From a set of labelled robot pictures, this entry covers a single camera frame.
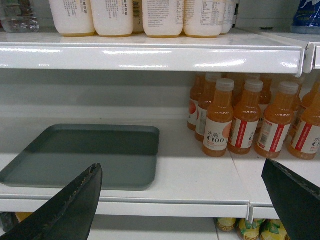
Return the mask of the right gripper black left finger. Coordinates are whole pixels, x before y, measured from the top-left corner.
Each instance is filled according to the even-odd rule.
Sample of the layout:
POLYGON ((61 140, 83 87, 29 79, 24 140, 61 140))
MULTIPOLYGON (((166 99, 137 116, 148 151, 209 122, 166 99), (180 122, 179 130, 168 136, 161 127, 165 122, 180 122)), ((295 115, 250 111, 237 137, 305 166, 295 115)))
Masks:
POLYGON ((2 240, 86 240, 97 211, 103 180, 99 163, 88 167, 2 240))

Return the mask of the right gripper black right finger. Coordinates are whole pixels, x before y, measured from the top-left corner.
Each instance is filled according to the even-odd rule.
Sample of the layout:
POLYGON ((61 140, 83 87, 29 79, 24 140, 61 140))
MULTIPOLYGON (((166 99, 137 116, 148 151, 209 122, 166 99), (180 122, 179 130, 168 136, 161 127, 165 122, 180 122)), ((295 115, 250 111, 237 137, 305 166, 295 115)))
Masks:
POLYGON ((266 159, 261 177, 292 240, 320 238, 320 188, 277 161, 266 159))

